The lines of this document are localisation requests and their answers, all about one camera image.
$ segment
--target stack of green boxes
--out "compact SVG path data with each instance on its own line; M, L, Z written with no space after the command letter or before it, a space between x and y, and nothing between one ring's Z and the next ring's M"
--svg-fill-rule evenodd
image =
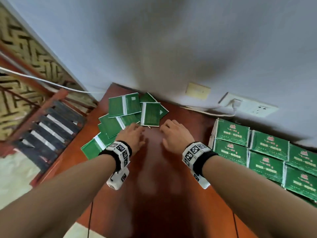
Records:
M249 127L217 119L212 129L209 147L220 156L246 166L249 135Z
M222 119L215 122L209 147L317 207L317 154Z
M81 150L89 160L93 159L112 144L126 126L140 122L145 126L159 126L160 119L167 113L168 110L149 93L140 99L138 93L109 98L109 113L99 118L99 134Z

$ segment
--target yellow sticky note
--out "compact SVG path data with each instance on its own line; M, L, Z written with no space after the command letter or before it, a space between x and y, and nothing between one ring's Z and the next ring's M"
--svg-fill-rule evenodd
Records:
M210 93L210 88L199 85L199 84L191 83L191 82L188 84L188 87L186 90L187 96L202 99L202 100L206 100L209 93Z

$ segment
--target hand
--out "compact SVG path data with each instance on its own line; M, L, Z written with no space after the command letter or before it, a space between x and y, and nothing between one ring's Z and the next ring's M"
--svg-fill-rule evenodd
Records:
M190 143L195 142L188 129L176 120L166 120L160 131L165 134L165 138L163 138L164 147L175 154L182 154Z
M135 155L136 152L138 152L140 148L145 144L142 136L142 133L144 131L144 127L133 123L129 126L126 126L124 130L121 130L120 133L118 133L116 141L125 141L132 149L132 155Z

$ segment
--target reddish-brown table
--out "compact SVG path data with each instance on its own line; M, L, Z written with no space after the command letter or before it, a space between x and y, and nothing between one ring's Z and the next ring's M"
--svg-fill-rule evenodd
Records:
M82 131L59 158L54 174L86 161L81 147L98 132L98 118L108 112L108 98L133 91L112 84L88 116ZM195 140L208 144L215 119L161 102L170 112L161 120L176 119ZM146 128L147 144L131 160L130 174L119 191L106 184L93 200L90 228L111 237L255 237L238 220L216 191L201 188L181 161L161 144L159 128ZM88 226L90 208L78 222Z

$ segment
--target person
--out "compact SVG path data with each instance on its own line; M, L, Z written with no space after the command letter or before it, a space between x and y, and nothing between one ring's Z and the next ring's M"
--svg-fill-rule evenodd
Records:
M131 124L116 140L126 142L134 155L145 144L143 131ZM160 131L169 152L182 154L195 141L176 120L167 120ZM40 184L0 211L1 237L63 237L115 169L111 155L99 155ZM214 155L202 174L258 237L317 237L317 209L256 172ZM53 199L55 193L63 199Z

